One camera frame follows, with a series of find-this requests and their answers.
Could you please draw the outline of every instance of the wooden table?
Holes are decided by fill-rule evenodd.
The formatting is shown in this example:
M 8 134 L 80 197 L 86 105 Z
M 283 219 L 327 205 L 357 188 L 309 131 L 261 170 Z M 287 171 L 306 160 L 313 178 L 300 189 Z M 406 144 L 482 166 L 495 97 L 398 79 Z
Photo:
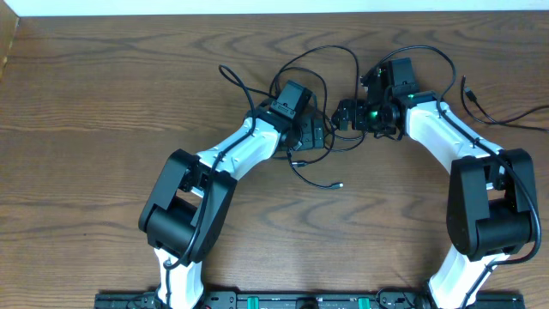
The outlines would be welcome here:
M 315 46 L 352 48 L 364 74 L 398 47 L 435 45 L 468 75 L 481 104 L 505 118 L 547 104 L 548 42 L 548 13 L 24 18 L 0 83 L 0 306 L 91 307 L 100 291 L 157 286 L 159 265 L 137 218 L 160 169 L 177 148 L 195 153 L 227 137 L 248 108 L 218 64 L 265 89 L 286 61 Z M 423 89 L 442 91 L 450 71 L 441 58 L 406 56 Z M 330 111 L 352 96 L 346 53 L 300 64 L 326 78 Z M 288 77 L 322 95 L 314 77 Z M 458 87 L 446 99 L 485 138 L 532 155 L 547 227 L 549 136 L 474 124 Z M 549 127 L 548 116 L 522 123 Z M 449 177 L 421 145 L 369 137 L 303 173 L 345 187 L 314 189 L 284 161 L 254 168 L 204 262 L 206 283 L 365 291 L 416 288 L 437 271 L 450 245 Z M 548 267 L 544 241 L 535 260 L 498 269 L 484 288 L 519 290 L 529 308 L 545 308 Z

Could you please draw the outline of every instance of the white wall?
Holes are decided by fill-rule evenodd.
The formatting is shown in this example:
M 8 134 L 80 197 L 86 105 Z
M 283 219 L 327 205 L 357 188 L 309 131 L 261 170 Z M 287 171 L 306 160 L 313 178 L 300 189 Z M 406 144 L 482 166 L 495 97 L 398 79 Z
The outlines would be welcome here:
M 19 16 L 538 10 L 549 0 L 4 0 Z

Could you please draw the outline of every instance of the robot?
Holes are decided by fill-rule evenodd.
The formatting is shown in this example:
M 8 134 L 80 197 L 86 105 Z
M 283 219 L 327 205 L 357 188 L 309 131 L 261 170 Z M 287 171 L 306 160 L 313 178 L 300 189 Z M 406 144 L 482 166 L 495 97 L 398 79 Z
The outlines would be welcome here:
M 175 151 L 139 218 L 139 228 L 159 259 L 158 289 L 137 296 L 98 294 L 96 308 L 524 308 L 519 294 L 477 292 L 497 266 L 526 262 L 539 250 L 541 229 L 531 157 L 523 149 L 505 150 L 479 136 L 443 101 L 449 88 L 442 95 L 420 91 L 410 58 L 389 60 L 393 54 L 360 77 L 367 99 L 341 100 L 331 118 L 318 111 L 316 96 L 308 88 L 289 81 L 280 95 L 258 107 L 250 104 L 240 129 L 218 145 L 197 154 Z M 449 64 L 454 81 L 455 67 L 451 60 Z M 242 81 L 229 72 L 250 99 Z M 446 225 L 452 244 L 439 271 L 419 292 L 277 295 L 204 291 L 202 260 L 220 235 L 238 181 L 277 151 L 286 151 L 295 167 L 292 151 L 323 148 L 325 131 L 330 130 L 324 120 L 332 133 L 335 127 L 348 130 L 350 125 L 375 138 L 412 138 L 448 171 Z M 338 189 L 342 184 L 323 187 Z M 178 196 L 178 190 L 192 192 L 202 202 L 192 205 Z M 504 197 L 489 200 L 489 190 L 504 191 Z M 534 242 L 532 251 L 510 260 L 528 242 Z

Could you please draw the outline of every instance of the cable connector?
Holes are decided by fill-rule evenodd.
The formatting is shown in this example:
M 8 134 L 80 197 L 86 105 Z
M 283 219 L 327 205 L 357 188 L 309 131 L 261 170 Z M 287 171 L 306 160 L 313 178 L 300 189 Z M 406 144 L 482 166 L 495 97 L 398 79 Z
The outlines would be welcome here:
M 473 90 L 471 90 L 469 86 L 465 87 L 464 91 L 465 91 L 465 95 L 471 102 L 477 101 L 476 95 L 474 95 Z
M 292 162 L 292 165 L 293 165 L 294 167 L 306 167 L 306 166 L 309 165 L 309 162 L 303 161 L 303 160 L 301 160 L 301 161 L 295 161 L 295 162 Z
M 340 189 L 343 188 L 343 183 L 333 183 L 329 186 L 330 189 Z

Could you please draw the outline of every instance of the wood grain surface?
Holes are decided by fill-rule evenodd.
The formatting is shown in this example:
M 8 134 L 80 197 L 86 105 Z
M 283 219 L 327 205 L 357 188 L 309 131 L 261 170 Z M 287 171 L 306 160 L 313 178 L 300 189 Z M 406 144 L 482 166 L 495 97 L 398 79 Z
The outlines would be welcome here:
M 548 43 L 549 13 L 23 19 L 0 83 L 0 307 L 85 308 L 99 291 L 158 285 L 137 218 L 167 156 L 212 147 L 247 110 L 218 64 L 265 89 L 287 60 L 319 45 L 352 48 L 363 74 L 398 47 L 434 45 L 468 76 L 481 104 L 505 118 L 547 104 Z M 407 56 L 422 88 L 442 91 L 448 65 L 428 51 Z M 329 110 L 352 96 L 346 53 L 322 51 L 300 64 L 326 78 Z M 313 77 L 287 77 L 321 95 Z M 549 136 L 474 124 L 457 87 L 446 99 L 483 137 L 532 155 L 547 234 Z M 549 113 L 521 123 L 549 127 Z M 367 138 L 303 174 L 345 187 L 320 191 L 284 161 L 259 164 L 239 182 L 204 262 L 207 284 L 365 291 L 416 288 L 437 271 L 450 246 L 449 177 L 420 144 Z M 535 260 L 498 268 L 483 288 L 518 290 L 528 308 L 548 307 L 545 239 Z

